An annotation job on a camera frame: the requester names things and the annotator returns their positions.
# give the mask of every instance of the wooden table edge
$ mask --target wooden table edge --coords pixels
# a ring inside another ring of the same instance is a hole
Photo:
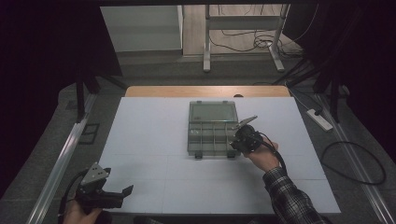
[[[285,86],[132,86],[125,97],[290,97]]]

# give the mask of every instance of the table leg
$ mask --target table leg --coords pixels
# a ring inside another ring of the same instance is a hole
[[[76,123],[80,123],[85,115],[85,106],[84,106],[84,85],[82,81],[81,71],[78,69],[77,71],[77,80],[76,80],[76,93],[77,93],[77,121]]]
[[[289,4],[286,4],[282,7],[282,11],[280,12],[280,17],[277,22],[277,28],[274,35],[273,43],[268,48],[270,50],[271,56],[276,66],[276,70],[278,72],[285,71],[285,67],[283,66],[282,62],[279,59],[279,50],[277,48],[277,42],[279,41],[279,37],[282,34],[282,29],[283,29],[283,25],[285,24],[286,14],[288,13],[289,6],[290,6]]]
[[[210,71],[209,24],[210,24],[209,5],[205,5],[204,72]]]

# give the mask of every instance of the white wall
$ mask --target white wall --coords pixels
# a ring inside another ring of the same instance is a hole
[[[116,52],[181,49],[180,8],[101,7]]]

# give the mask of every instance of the power strip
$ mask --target power strip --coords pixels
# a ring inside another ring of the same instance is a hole
[[[314,109],[306,111],[306,114],[311,117],[311,119],[313,119],[325,132],[332,129],[332,125],[326,119],[321,115],[315,115]]]

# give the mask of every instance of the black backdrop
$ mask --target black backdrop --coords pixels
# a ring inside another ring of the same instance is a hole
[[[349,89],[349,107],[396,161],[396,1],[360,3],[361,19],[334,70],[341,84]],[[299,37],[315,9],[316,5],[291,6],[284,34],[291,39]],[[354,6],[344,4],[319,5],[311,28],[296,41],[314,64],[324,62],[329,55],[353,9]]]
[[[91,68],[121,75],[99,7],[8,2],[0,17],[0,195],[34,149],[59,91],[76,81],[78,69],[84,77],[97,75]]]

